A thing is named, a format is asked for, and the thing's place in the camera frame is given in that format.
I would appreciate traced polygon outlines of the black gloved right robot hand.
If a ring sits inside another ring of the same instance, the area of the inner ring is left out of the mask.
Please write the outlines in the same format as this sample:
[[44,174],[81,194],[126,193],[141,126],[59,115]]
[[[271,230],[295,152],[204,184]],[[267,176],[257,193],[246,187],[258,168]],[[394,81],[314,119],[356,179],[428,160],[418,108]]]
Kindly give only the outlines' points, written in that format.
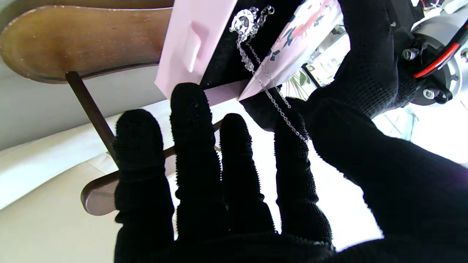
[[363,191],[383,238],[340,252],[318,208],[309,148],[282,121],[274,128],[275,231],[260,192],[251,137],[239,114],[221,123],[222,160],[212,113],[194,83],[171,100],[177,155],[175,209],[157,120],[124,112],[114,150],[121,224],[115,263],[466,263],[467,169],[411,142],[384,135],[359,111],[327,99],[309,131],[318,155]]

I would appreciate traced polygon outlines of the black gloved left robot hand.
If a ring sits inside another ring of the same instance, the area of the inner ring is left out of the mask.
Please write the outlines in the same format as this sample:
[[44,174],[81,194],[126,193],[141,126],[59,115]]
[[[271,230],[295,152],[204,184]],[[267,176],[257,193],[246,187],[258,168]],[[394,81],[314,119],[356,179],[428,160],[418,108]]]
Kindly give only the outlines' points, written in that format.
[[416,96],[418,84],[406,69],[399,68],[391,21],[383,0],[340,0],[350,51],[334,80],[318,88],[304,107],[311,121],[319,107],[336,102],[375,118],[406,106]]

